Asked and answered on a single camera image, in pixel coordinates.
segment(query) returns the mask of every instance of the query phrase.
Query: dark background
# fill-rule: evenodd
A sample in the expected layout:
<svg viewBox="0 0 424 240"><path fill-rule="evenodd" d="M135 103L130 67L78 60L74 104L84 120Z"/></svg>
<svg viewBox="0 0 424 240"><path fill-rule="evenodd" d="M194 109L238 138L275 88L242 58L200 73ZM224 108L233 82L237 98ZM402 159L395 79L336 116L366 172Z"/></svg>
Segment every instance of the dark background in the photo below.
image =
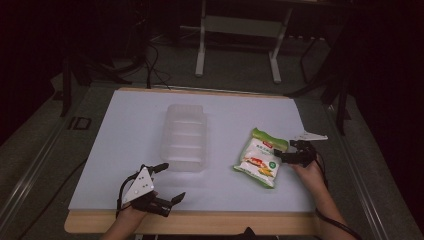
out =
<svg viewBox="0 0 424 240"><path fill-rule="evenodd" d="M128 36L129 29L119 26L131 25L133 19L122 17L128 16L125 6L105 3L101 8L94 1L78 0L0 3L0 144L53 95L49 80L62 71L64 39L106 63L111 55L127 54L122 51L126 41L119 36ZM199 9L197 0L154 1L152 24L178 41L180 24L198 26ZM314 13L307 8L294 12L289 33L311 35ZM350 86L421 231L423 16L422 1L399 0L386 1L360 19L358 28L366 27L370 34Z"/></svg>

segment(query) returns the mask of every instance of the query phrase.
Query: floor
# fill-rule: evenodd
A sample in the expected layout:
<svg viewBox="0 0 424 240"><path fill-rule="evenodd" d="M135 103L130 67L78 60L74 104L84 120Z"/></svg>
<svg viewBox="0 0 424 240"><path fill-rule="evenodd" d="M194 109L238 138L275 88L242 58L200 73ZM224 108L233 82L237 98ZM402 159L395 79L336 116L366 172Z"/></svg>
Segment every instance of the floor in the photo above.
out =
<svg viewBox="0 0 424 240"><path fill-rule="evenodd" d="M149 48L148 52L151 62L156 57L155 49L158 50L156 71L151 78L152 85L171 89L213 89L274 95L282 95L305 86L299 58L308 43L302 39L288 38L284 41L278 57L283 82L276 85L272 82L266 51L257 48L246 50L239 46L239 41L232 41L225 36L210 37L204 76L201 78L194 76L198 32L183 32L181 39L184 40L177 46L169 44L166 37L157 36L152 39L154 48ZM309 77L319 67L327 51L325 43L320 42L305 59ZM135 87L145 87L146 73L145 68L140 68L123 77L133 81ZM52 79L58 89L61 79L61 75ZM1 239L100 237L100 234L70 234L64 230L63 225L68 213L67 206L82 171L82 167L78 166L89 155L108 102L113 91L119 87L122 86L101 77L96 77L90 87L74 86L74 103L67 117L59 117L62 110L61 101L50 99L1 146L0 191L1 195L5 196L0 200L1 205L5 206L2 210L2 220L4 213L13 209L9 211L10 222L2 221L2 227L6 230L2 229L0 232ZM301 98L319 103L322 90L316 89ZM360 179L344 174L342 169L330 165L330 172L335 179L331 182L332 194L342 213L364 239L423 239L352 97L349 98L347 111L350 120L345 121L346 137L340 138L343 144L348 145L347 149L353 149L352 155L357 160L355 169L359 171ZM72 117L91 118L93 121L88 130L77 130L69 125ZM34 162L41 162L40 173L32 176L34 182L27 184L25 189L15 189L22 191L25 198L25 201L16 201L17 198L9 194L14 191L16 184L20 183L22 176L34 173L27 172ZM354 181L365 188L356 191L353 188L345 189L345 186L353 186ZM365 195L370 196L370 199L365 199L367 206L374 207L377 215L357 211L363 203L357 199L346 199L346 196L355 196L357 191L364 190L367 191ZM370 221L381 227L370 227ZM280 239L313 238L281 236Z"/></svg>

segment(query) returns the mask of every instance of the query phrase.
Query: gray carpet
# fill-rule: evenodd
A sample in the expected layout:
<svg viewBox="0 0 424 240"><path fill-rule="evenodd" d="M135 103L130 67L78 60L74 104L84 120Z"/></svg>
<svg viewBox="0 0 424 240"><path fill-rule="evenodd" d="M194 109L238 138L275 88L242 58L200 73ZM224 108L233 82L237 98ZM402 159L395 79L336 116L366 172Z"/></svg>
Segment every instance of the gray carpet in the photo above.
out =
<svg viewBox="0 0 424 240"><path fill-rule="evenodd" d="M167 40L164 38L155 39L153 45L159 52L155 66L157 75L152 75L155 87L165 88L165 82L171 89L201 88L281 95L305 86L300 73L299 57L308 43L301 39L284 41L278 56L283 82L276 85L272 82L266 51L241 51L240 48L217 44L216 41L209 42L210 47L206 50L204 76L195 77L196 37L196 33L185 37L178 46L163 44ZM320 42L305 60L309 76L319 67L327 50L325 43ZM149 60L153 62L155 57L154 49L150 48ZM129 74L125 78L134 81L134 86L145 86L145 68ZM61 76L58 76L52 82L60 87L60 80ZM5 196L10 194L31 162L38 157L40 149L45 149L43 153L46 153L46 162L41 174L8 226L4 239L16 239L37 219L37 215L72 169L88 157L113 91L119 87L121 86L97 78L89 88L74 88L74 98L77 99L67 118L59 117L61 102L47 101L1 147L0 194L4 196L0 200L2 206L7 200ZM318 100L321 92L322 89L317 89L296 100L302 119L305 119L305 129L316 133L334 126L334 111L329 106L323 106ZM347 110L351 120L345 121L346 137L341 137L333 129L332 132L322 133L329 135L328 142L316 143L317 149L326 159L330 190L341 212L363 239L423 239L353 98L349 98ZM90 128L86 131L67 129L71 117L91 118ZM52 131L57 128L61 129L60 133L54 140L49 141ZM51 148L45 148L46 142L52 144ZM342 160L346 159L346 156L351 157L353 166L350 162ZM63 229L68 214L67 207L81 171L80 168L71 176L24 239L99 238L99 234L69 234ZM359 178L352 175L356 171ZM358 183L366 187L365 195L370 198L365 199L365 204L374 207L379 219L371 219L374 216L369 216L369 212L364 211L364 202L358 198L358 191L359 194L364 194L361 193L364 189L358 189ZM374 229L370 226L370 219L382 228ZM313 238L284 236L280 239Z"/></svg>

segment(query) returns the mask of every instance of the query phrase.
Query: hand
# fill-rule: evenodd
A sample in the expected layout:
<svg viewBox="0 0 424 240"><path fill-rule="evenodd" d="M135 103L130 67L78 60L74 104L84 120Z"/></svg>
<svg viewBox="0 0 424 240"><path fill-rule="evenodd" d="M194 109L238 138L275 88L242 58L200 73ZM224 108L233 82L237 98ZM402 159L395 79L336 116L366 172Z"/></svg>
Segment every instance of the hand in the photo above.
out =
<svg viewBox="0 0 424 240"><path fill-rule="evenodd" d="M317 155L317 161L322 163L321 158ZM317 194L327 191L324 182L324 174L316 161L312 161L306 168L300 165L290 165L292 169L299 175L305 187L316 196Z"/></svg>

